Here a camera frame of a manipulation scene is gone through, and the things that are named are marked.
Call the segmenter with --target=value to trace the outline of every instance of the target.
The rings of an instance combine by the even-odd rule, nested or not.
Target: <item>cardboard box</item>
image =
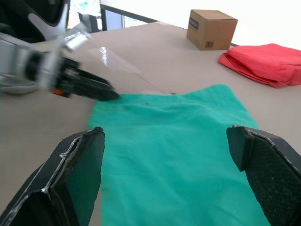
[[[187,38],[200,50],[229,49],[237,22],[218,10],[193,9]]]

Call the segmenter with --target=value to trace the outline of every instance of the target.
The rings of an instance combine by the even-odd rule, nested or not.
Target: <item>beige table surface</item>
[[[186,30],[172,25],[152,23],[92,36],[68,55],[81,61],[84,70],[108,79],[118,92],[182,94],[227,84],[261,129],[283,137],[301,153],[300,86],[275,89],[251,81],[217,63],[223,51],[198,50],[186,39]],[[41,50],[49,46],[38,44]],[[0,212],[61,139],[86,129],[93,104],[46,91],[1,95]],[[99,225],[98,210],[90,225]]]

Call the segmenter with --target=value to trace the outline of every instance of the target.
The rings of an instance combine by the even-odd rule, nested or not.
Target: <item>red towel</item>
[[[301,84],[301,51],[276,44],[237,46],[218,62],[257,82],[275,88]]]

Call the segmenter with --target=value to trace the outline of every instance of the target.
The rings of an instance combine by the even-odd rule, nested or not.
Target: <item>white wall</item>
[[[216,9],[238,19],[235,44],[276,43],[301,50],[301,0],[101,0],[101,4],[183,28],[191,9]]]

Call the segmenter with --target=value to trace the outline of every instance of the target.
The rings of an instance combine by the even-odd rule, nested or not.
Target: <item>teal towel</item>
[[[105,132],[102,226],[268,226],[226,128],[258,128],[225,85],[96,103]]]

